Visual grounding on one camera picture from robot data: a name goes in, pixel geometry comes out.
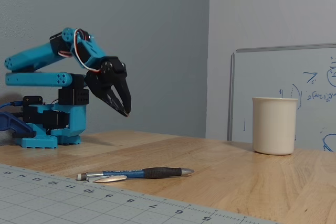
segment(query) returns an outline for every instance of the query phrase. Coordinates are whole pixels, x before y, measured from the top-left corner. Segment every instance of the white mug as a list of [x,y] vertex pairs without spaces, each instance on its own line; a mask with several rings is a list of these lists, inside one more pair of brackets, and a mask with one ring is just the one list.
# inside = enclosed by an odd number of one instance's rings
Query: white mug
[[253,97],[253,149],[270,155],[294,152],[298,99]]

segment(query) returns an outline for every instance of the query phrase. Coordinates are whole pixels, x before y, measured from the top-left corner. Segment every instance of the robotic arm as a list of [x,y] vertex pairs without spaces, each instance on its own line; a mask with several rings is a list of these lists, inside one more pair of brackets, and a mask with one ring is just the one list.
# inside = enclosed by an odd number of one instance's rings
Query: robotic arm
[[[88,70],[84,80],[91,92],[120,114],[131,111],[131,95],[126,83],[126,66],[116,56],[106,56],[95,39],[82,29],[65,28],[50,37],[50,42],[5,60],[12,73],[6,74],[10,86],[66,87],[72,84],[68,73],[41,73],[36,70],[59,60],[74,57]],[[121,101],[113,93],[114,86]]]
[[[84,87],[120,114],[129,116],[131,111],[126,66],[118,57],[106,56],[94,37],[82,29],[65,28],[49,40],[5,60],[5,67],[11,70],[6,74],[9,86],[60,87],[58,103],[45,104],[40,96],[26,96],[22,102],[8,103],[22,106],[22,113],[0,112],[0,131],[14,130],[16,144],[25,148],[57,148],[57,144],[80,143],[79,134],[86,128],[89,104],[89,91]],[[70,57],[88,70],[86,75],[36,72]]]

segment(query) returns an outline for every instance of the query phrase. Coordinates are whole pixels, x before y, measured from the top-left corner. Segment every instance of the pencil eraser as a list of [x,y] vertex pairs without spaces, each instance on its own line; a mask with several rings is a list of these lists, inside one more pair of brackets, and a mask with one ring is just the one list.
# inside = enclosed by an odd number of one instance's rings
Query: pencil eraser
[[77,174],[77,180],[86,180],[86,174],[85,173]]

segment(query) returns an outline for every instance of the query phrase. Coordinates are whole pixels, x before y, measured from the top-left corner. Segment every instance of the wooden tabletop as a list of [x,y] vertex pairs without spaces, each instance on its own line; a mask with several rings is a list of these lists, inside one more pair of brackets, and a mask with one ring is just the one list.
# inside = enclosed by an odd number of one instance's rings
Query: wooden tabletop
[[98,170],[186,167],[196,172],[110,185],[282,223],[336,223],[336,155],[329,152],[270,156],[245,143],[123,131],[86,135],[78,146],[55,150],[3,146],[0,163],[72,178]]

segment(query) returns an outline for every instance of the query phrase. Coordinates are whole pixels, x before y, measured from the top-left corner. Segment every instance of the whiteboard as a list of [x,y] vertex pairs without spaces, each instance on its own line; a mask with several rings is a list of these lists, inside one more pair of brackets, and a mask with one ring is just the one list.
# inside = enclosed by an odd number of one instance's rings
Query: whiteboard
[[297,98],[296,147],[336,151],[335,47],[237,50],[232,56],[229,140],[252,142],[252,97]]

